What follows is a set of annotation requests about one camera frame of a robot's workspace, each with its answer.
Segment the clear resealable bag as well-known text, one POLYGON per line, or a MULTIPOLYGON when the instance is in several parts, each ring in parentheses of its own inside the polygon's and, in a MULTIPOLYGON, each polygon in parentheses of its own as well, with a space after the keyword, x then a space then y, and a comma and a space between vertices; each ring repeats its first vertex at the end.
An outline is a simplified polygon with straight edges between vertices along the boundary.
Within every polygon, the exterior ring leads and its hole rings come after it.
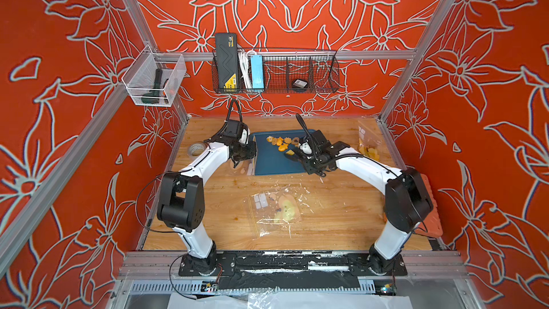
POLYGON ((255 174, 255 165, 257 158, 243 160, 237 165, 234 165, 233 161, 229 161, 229 171, 236 176, 253 176, 255 174))
POLYGON ((380 137, 369 128, 366 119, 358 120, 358 151, 362 155, 380 162, 380 137))

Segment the black metal tongs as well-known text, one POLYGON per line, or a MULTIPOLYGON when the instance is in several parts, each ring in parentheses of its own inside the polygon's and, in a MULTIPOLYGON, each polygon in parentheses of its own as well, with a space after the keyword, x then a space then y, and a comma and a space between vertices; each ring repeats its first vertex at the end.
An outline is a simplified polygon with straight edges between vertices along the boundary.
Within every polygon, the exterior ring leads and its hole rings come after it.
POLYGON ((307 155, 300 149, 288 149, 284 156, 291 161, 303 163, 307 160, 307 155))

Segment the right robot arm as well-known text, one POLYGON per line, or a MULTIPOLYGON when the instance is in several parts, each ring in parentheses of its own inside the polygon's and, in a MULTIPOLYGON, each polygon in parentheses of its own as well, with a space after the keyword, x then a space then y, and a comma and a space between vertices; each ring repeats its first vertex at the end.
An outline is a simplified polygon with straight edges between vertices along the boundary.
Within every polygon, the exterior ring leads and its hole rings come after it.
POLYGON ((383 276, 391 271, 414 230, 425 227, 427 216, 434 210, 427 185, 422 175, 413 168, 404 170, 390 167, 367 157, 349 144, 331 143, 320 130, 311 132, 301 115, 296 119, 305 136, 300 147, 287 158, 299 162, 307 174, 326 176, 336 170, 346 171, 379 190, 384 196, 387 218, 379 238, 368 252, 366 266, 383 276))

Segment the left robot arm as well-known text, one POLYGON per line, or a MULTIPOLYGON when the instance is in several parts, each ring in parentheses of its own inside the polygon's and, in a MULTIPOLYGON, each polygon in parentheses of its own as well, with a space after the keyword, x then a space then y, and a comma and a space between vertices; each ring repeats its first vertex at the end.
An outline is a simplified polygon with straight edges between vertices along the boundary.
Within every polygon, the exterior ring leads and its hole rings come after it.
POLYGON ((203 225, 204 186, 217 169, 230 161, 236 167, 256 156, 256 142, 243 122, 236 99, 230 102, 222 127, 204 141, 206 148, 192 163, 177 172, 165 173, 160 183, 157 219, 171 228, 184 242, 192 267, 209 275, 217 267, 217 248, 203 225))

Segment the clear bag with yellow toys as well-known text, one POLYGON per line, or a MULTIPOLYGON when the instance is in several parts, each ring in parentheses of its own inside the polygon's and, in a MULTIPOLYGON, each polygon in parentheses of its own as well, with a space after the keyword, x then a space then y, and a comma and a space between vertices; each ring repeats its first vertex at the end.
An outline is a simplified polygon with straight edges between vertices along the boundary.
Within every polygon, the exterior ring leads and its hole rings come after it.
POLYGON ((310 192, 302 186, 286 185, 263 190, 244 199, 250 228, 257 238, 280 230, 291 235, 294 225, 315 214, 310 192))

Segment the blue plastic tray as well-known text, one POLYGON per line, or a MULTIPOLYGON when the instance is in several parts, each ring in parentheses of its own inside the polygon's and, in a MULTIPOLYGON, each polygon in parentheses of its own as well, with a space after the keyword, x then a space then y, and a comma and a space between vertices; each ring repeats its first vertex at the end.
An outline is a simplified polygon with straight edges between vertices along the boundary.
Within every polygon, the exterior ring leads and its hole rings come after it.
POLYGON ((280 152, 278 146, 267 140, 268 137, 303 138, 306 134, 303 130, 280 130, 271 132, 256 132, 250 135, 257 145, 257 156, 254 161, 256 176, 267 175, 291 175, 305 173, 300 162, 292 161, 285 157, 285 152, 280 152))

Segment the clear tape roll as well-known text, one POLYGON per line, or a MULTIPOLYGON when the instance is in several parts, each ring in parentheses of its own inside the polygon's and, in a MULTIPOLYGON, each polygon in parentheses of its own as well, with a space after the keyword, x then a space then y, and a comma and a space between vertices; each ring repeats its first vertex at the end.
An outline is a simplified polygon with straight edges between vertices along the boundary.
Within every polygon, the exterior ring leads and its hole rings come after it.
POLYGON ((194 160, 199 157, 206 149, 207 145, 203 142, 193 143, 187 148, 187 156, 194 160))

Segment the black box with yellow label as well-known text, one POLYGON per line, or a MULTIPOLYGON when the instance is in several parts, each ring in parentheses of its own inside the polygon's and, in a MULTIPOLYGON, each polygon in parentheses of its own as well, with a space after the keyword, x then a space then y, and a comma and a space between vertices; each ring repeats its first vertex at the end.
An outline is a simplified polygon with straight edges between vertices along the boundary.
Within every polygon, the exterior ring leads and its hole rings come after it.
POLYGON ((214 38, 218 89, 224 93, 236 93, 240 90, 237 35, 234 33, 217 33, 214 38))

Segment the light blue box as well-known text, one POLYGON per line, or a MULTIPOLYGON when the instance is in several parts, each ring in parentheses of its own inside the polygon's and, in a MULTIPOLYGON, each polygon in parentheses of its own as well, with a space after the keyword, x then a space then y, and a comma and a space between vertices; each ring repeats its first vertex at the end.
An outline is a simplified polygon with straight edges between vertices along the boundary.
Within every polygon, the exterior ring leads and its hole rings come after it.
POLYGON ((259 54, 250 56, 253 90, 264 90, 263 57, 259 54))

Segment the clear acrylic bin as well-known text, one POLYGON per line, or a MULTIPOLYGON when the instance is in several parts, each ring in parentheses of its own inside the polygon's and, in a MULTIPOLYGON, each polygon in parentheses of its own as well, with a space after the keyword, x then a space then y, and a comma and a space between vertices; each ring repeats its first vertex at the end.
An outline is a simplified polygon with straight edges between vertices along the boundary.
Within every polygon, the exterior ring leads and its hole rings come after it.
POLYGON ((182 54, 155 52, 147 45, 122 77, 133 103, 143 107, 171 107, 187 74, 182 54))

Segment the orange tool case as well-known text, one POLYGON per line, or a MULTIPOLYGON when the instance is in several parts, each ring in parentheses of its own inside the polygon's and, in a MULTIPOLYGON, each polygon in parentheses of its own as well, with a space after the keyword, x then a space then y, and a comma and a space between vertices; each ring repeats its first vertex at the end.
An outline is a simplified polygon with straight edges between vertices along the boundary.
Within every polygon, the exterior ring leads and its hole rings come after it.
POLYGON ((421 173, 421 177, 426 186, 427 193, 430 196, 431 203, 433 204, 433 209, 427 215, 426 219, 423 220, 423 223, 420 223, 419 226, 415 229, 415 233, 432 238, 442 237, 443 228, 440 222, 439 212, 437 210, 437 202, 434 199, 433 191, 430 186, 429 179, 426 175, 421 173))

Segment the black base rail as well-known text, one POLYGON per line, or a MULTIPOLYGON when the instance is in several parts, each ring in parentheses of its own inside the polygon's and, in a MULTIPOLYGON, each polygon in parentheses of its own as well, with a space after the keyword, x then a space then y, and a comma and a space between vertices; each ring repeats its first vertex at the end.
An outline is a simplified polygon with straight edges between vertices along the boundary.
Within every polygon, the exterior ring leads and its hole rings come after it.
POLYGON ((201 262, 182 258, 178 276, 199 277, 193 293, 237 295, 259 291, 320 291, 394 295, 393 281, 407 276, 399 255, 379 275, 369 253, 334 251, 219 251, 210 273, 201 262))

